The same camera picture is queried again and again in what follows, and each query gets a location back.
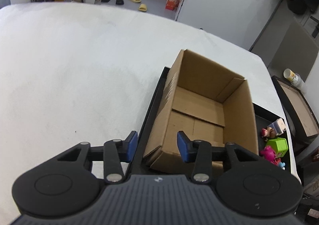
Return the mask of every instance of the magenta toy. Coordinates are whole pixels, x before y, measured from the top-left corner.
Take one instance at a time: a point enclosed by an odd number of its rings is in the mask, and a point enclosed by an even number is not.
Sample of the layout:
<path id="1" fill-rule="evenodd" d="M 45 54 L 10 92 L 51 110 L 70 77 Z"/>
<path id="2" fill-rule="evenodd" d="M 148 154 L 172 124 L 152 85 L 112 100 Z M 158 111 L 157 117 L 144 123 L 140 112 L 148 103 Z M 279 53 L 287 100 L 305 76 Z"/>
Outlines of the magenta toy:
<path id="1" fill-rule="evenodd" d="M 263 156 L 269 162 L 275 164 L 276 153 L 271 146 L 265 146 L 265 148 L 260 151 L 260 155 Z"/>

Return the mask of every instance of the green cube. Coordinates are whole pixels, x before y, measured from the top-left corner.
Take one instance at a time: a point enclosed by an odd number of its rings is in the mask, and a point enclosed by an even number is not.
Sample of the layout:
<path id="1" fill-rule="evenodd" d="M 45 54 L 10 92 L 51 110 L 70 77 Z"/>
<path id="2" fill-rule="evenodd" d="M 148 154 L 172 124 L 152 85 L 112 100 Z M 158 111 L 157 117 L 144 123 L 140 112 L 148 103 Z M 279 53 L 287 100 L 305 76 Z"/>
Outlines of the green cube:
<path id="1" fill-rule="evenodd" d="M 282 158 L 288 151 L 288 145 L 285 138 L 270 139 L 266 146 L 271 146 L 278 158 Z"/>

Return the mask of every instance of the gray floor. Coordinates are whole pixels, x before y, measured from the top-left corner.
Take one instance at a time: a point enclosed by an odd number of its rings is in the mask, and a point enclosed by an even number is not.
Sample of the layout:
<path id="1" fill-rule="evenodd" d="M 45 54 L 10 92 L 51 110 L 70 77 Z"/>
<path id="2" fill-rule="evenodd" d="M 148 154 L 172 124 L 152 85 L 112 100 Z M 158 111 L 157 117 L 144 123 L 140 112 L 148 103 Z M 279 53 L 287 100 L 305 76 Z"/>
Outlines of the gray floor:
<path id="1" fill-rule="evenodd" d="M 134 11 L 138 11 L 138 8 L 140 6 L 139 3 L 133 3 L 130 0 L 124 0 L 124 5 L 116 5 L 115 2 L 116 0 L 110 0 L 108 3 L 101 3 L 101 1 L 98 0 L 95 1 L 95 4 L 100 4 L 101 6 L 104 6 L 106 4 L 113 5 Z M 166 0 L 142 0 L 141 3 L 144 3 L 147 6 L 147 12 L 145 13 L 151 13 L 165 17 L 167 19 L 174 20 L 176 11 L 170 11 L 165 9 Z"/>

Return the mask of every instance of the ridged gray surface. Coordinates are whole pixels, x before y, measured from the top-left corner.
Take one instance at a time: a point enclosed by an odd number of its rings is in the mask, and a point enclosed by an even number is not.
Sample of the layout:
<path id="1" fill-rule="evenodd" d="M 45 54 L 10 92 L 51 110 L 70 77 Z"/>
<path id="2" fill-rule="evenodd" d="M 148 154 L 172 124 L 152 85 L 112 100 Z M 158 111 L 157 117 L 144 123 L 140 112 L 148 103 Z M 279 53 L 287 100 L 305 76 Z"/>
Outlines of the ridged gray surface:
<path id="1" fill-rule="evenodd" d="M 23 215 L 14 225 L 246 225 L 302 224 L 293 215 L 259 220 L 223 206 L 208 186 L 184 175 L 132 175 L 124 184 L 108 186 L 89 208 L 74 216 L 41 220 Z"/>

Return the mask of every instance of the white table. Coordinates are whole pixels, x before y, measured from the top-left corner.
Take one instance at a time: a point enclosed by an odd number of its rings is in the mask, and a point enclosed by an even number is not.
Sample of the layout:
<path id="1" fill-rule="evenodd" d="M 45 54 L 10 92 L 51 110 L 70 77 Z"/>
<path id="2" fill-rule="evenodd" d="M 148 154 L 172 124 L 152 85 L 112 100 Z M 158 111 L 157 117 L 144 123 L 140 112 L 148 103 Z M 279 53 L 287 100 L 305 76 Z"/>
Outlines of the white table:
<path id="1" fill-rule="evenodd" d="M 81 141 L 98 146 L 139 132 L 164 66 L 181 49 L 243 75 L 253 102 L 285 117 L 257 55 L 172 20 L 109 6 L 20 4 L 0 10 L 0 30 L 0 224 L 19 214 L 11 187 L 23 172 Z"/>

